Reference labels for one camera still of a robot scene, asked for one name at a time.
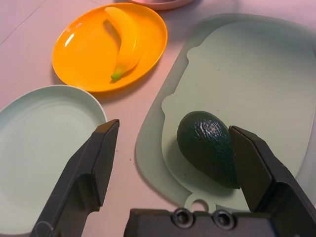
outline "mint green plate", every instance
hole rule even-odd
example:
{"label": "mint green plate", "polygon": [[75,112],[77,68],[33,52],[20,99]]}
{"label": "mint green plate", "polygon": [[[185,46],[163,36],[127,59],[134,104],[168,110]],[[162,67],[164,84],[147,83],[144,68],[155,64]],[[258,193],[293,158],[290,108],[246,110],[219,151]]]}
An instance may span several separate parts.
{"label": "mint green plate", "polygon": [[29,92],[0,112],[0,235],[29,233],[67,161],[107,121],[72,86]]}

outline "table surface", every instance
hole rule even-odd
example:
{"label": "table surface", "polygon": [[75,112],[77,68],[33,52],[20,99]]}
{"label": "table surface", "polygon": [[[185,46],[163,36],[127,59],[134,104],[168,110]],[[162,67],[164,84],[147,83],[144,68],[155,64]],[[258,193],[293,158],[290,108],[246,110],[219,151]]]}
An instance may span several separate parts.
{"label": "table surface", "polygon": [[[0,0],[0,109],[28,91],[62,84],[51,65],[56,40],[74,19],[109,3],[112,1]],[[131,208],[175,208],[141,177],[135,165],[135,143],[152,102],[197,23],[222,13],[248,13],[316,29],[315,12],[314,0],[194,0],[160,12],[169,41],[155,69],[126,89],[96,95],[108,119],[120,119],[120,129],[105,203],[99,212],[90,214],[82,236],[122,237]]]}

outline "screw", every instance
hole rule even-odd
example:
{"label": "screw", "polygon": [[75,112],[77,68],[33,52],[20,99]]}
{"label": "screw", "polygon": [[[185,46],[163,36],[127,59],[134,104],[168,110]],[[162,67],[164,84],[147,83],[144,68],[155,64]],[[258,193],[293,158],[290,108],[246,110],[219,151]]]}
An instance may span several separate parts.
{"label": "screw", "polygon": [[181,229],[190,228],[194,222],[193,214],[185,208],[176,209],[173,212],[171,219],[173,223]]}
{"label": "screw", "polygon": [[213,213],[213,221],[219,228],[225,231],[229,231],[235,226],[233,216],[225,210],[216,210]]}

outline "banana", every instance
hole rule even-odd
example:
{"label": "banana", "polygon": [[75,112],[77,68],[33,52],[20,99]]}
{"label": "banana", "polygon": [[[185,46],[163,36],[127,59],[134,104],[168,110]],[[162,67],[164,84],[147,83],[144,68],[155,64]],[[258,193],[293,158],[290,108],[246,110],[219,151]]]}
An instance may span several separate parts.
{"label": "banana", "polygon": [[118,81],[124,73],[138,64],[141,57],[138,29],[134,20],[123,10],[112,6],[104,10],[121,39],[117,64],[111,76],[113,81]]}

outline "avocado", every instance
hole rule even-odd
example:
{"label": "avocado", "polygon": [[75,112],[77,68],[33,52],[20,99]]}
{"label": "avocado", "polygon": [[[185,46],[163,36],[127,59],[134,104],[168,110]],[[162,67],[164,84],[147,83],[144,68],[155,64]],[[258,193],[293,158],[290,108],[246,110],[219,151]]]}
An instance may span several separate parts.
{"label": "avocado", "polygon": [[177,142],[197,169],[227,188],[240,188],[228,129],[216,116],[205,111],[188,113],[179,124]]}

